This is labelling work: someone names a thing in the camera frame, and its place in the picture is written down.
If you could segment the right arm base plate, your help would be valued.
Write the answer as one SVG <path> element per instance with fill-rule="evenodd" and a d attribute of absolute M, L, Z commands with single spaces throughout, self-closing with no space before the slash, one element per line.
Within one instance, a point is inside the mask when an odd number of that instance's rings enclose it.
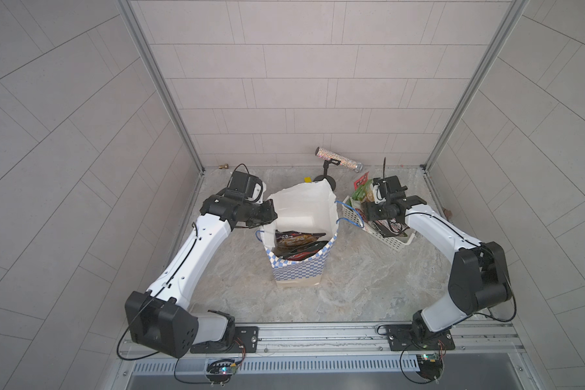
<path fill-rule="evenodd" d="M 387 324 L 376 329 L 380 336 L 388 339 L 390 350 L 402 352 L 404 350 L 450 351 L 456 345 L 450 330 L 442 332 L 428 331 L 423 324 Z"/>

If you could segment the dark fish seasoning packet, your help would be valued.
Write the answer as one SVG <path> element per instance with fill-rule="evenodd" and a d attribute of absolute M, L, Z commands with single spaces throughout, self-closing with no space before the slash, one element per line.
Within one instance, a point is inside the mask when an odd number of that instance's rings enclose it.
<path fill-rule="evenodd" d="M 276 232 L 273 253 L 283 260 L 303 261 L 317 254 L 328 243 L 326 234 L 297 231 Z"/>

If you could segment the dark packets pile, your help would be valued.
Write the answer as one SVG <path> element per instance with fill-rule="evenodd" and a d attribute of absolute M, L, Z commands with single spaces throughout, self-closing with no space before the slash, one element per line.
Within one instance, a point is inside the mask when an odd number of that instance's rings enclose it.
<path fill-rule="evenodd" d="M 370 222 L 373 229 L 383 238 L 407 237 L 406 224 L 398 223 L 395 219 L 374 220 Z"/>

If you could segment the red condiment packet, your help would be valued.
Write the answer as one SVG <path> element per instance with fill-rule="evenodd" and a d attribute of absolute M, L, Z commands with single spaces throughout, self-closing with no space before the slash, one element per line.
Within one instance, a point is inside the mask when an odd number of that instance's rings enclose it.
<path fill-rule="evenodd" d="M 357 190 L 361 186 L 364 186 L 368 181 L 369 172 L 365 172 L 361 177 L 359 177 L 354 182 L 354 189 Z"/>

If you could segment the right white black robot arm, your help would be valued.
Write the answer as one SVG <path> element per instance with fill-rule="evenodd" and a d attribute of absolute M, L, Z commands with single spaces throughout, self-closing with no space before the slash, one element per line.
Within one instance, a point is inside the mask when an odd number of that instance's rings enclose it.
<path fill-rule="evenodd" d="M 450 224 L 419 196 L 406 195 L 397 176 L 375 178 L 372 200 L 362 203 L 368 221 L 397 222 L 420 233 L 450 261 L 447 293 L 416 312 L 412 333 L 418 341 L 449 330 L 453 325 L 514 298 L 505 250 L 484 243 Z"/>

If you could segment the blue checkered paper bag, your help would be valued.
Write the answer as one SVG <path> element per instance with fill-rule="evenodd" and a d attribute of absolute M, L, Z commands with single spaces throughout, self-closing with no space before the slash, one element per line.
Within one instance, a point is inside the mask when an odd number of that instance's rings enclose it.
<path fill-rule="evenodd" d="M 360 214 L 336 199 L 326 180 L 302 183 L 273 193 L 277 219 L 256 233 L 280 288 L 320 283 L 338 228 L 347 222 L 363 228 Z"/>

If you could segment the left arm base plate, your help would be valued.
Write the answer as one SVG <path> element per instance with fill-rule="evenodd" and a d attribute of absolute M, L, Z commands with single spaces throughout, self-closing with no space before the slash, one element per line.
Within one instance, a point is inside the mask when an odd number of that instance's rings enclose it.
<path fill-rule="evenodd" d="M 253 354 L 257 351 L 259 327 L 236 326 L 234 335 L 228 331 L 222 341 L 206 341 L 193 345 L 191 354 Z"/>

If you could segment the white perforated plastic basket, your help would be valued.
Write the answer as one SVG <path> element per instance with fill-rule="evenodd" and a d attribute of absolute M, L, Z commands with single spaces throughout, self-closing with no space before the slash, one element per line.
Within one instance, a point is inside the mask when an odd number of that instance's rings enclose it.
<path fill-rule="evenodd" d="M 359 226 L 396 252 L 404 249 L 414 240 L 415 233 L 413 229 L 407 228 L 401 231 L 403 228 L 401 224 L 393 223 L 390 225 L 385 221 L 367 221 L 361 207 L 362 203 L 360 201 L 354 201 L 347 197 L 342 206 L 342 217 Z"/>

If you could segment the green condiment packet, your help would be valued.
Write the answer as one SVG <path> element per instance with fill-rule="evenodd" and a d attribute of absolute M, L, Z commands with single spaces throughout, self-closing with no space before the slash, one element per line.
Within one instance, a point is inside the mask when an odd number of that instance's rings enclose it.
<path fill-rule="evenodd" d="M 351 195 L 351 199 L 356 202 L 374 202 L 375 192 L 373 182 L 369 180 L 365 184 L 359 185 L 359 187 L 354 190 L 353 194 Z"/>

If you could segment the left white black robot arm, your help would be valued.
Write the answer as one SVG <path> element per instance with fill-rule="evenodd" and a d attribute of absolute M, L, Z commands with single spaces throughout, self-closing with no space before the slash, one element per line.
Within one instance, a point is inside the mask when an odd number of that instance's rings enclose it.
<path fill-rule="evenodd" d="M 146 292 L 132 292 L 124 308 L 132 342 L 156 353 L 183 357 L 193 346 L 227 351 L 235 343 L 235 319 L 217 310 L 192 313 L 193 292 L 217 249 L 237 224 L 256 228 L 277 218 L 262 182 L 224 188 L 204 201 L 193 231 Z"/>

